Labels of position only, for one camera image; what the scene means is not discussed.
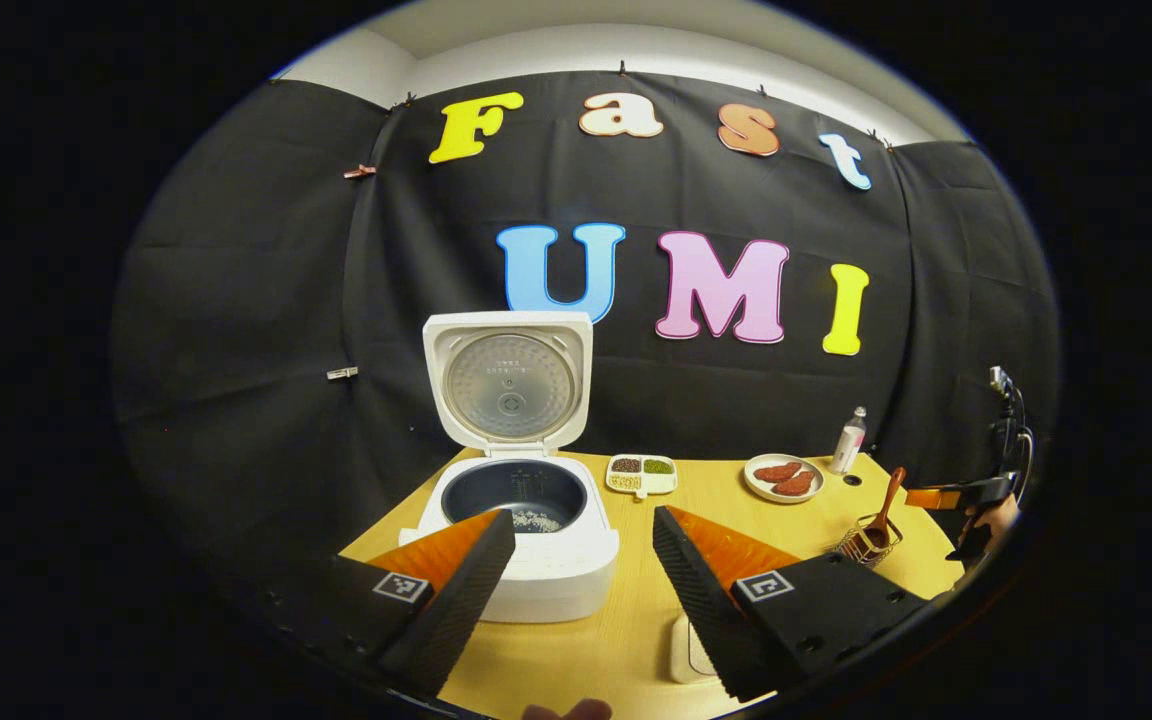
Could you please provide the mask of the brown wooden spoon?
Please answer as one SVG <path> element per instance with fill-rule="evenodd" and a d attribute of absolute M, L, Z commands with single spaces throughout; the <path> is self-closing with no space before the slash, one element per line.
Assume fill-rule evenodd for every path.
<path fill-rule="evenodd" d="M 896 468 L 892 471 L 881 509 L 877 511 L 874 520 L 870 520 L 867 525 L 861 529 L 858 539 L 861 541 L 861 552 L 864 555 L 886 550 L 890 546 L 890 507 L 893 501 L 896 500 L 899 488 L 905 482 L 905 473 L 908 473 L 905 468 Z"/>

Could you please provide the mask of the round white plate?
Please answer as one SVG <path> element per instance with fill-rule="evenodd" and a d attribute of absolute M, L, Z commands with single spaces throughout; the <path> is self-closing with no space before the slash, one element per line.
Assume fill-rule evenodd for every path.
<path fill-rule="evenodd" d="M 801 469 L 799 471 L 813 471 L 814 483 L 812 491 L 810 491 L 808 495 L 778 497 L 776 493 L 772 491 L 773 484 L 755 479 L 753 471 L 756 469 L 781 465 L 785 464 L 785 462 L 801 462 L 801 464 L 803 464 L 803 469 Z M 768 500 L 773 503 L 787 503 L 787 505 L 805 503 L 806 501 L 810 500 L 810 498 L 817 497 L 818 493 L 823 491 L 824 480 L 826 480 L 826 478 L 824 478 L 823 470 L 820 470 L 817 465 L 814 465 L 813 461 L 788 454 L 761 454 L 751 457 L 750 460 L 746 461 L 744 470 L 742 470 L 742 478 L 744 478 L 746 486 L 750 488 L 750 491 L 755 492 L 755 495 L 765 498 L 765 500 Z"/>

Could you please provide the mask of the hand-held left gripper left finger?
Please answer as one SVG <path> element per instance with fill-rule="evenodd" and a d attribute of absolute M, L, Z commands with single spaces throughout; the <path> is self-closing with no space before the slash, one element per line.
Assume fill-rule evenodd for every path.
<path fill-rule="evenodd" d="M 511 511 L 457 521 L 365 561 L 329 555 L 237 577 L 236 602 L 326 669 L 433 700 L 516 547 Z"/>

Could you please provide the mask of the white divided dish of beans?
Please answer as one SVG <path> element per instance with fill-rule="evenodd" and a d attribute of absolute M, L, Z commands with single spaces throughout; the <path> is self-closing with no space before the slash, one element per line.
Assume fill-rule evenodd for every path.
<path fill-rule="evenodd" d="M 608 461 L 604 483 L 635 498 L 668 495 L 679 487 L 679 467 L 667 456 L 617 454 Z"/>

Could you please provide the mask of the wire chopstick holder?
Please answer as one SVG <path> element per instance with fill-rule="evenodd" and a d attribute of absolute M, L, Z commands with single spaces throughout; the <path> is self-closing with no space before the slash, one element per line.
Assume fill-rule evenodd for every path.
<path fill-rule="evenodd" d="M 877 526 L 874 511 L 856 520 L 854 526 L 838 541 L 835 552 L 867 568 L 874 568 L 890 556 L 893 548 L 901 541 L 904 541 L 904 535 L 892 521 L 882 529 Z"/>

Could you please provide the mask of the black backdrop cloth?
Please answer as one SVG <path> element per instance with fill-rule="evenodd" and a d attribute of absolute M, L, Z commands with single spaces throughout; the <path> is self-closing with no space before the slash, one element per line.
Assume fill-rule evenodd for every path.
<path fill-rule="evenodd" d="M 342 177 L 358 164 L 376 176 Z M 189 546 L 321 556 L 460 450 L 429 316 L 567 309 L 593 323 L 582 454 L 828 454 L 863 406 L 910 486 L 973 480 L 991 366 L 1039 442 L 1058 419 L 1058 295 L 986 150 L 590 70 L 392 109 L 301 81 L 248 96 L 126 255 L 118 424 Z"/>

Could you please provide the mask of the white rice cooker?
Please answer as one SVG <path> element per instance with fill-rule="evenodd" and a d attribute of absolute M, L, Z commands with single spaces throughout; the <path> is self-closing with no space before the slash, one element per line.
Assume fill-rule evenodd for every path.
<path fill-rule="evenodd" d="M 611 592 L 620 535 L 591 470 L 561 456 L 584 432 L 593 324 L 570 311 L 430 316 L 422 328 L 431 393 L 445 433 L 473 457 L 435 479 L 416 541 L 493 509 L 550 511 L 564 528 L 516 535 L 484 611 L 488 623 L 566 623 L 599 611 Z"/>

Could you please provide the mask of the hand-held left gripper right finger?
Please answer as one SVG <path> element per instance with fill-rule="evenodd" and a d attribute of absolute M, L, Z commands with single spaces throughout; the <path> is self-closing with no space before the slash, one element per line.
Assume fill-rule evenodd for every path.
<path fill-rule="evenodd" d="M 842 553 L 803 560 L 676 506 L 655 509 L 652 543 L 738 702 L 824 682 L 929 612 L 929 600 Z"/>

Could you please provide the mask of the small white bottle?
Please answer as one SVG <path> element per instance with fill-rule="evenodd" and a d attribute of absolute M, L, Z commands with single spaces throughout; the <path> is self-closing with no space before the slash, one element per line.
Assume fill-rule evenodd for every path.
<path fill-rule="evenodd" d="M 856 406 L 851 418 L 846 420 L 838 437 L 835 454 L 829 462 L 831 473 L 850 473 L 856 456 L 859 455 L 865 435 L 867 435 L 867 409 Z"/>

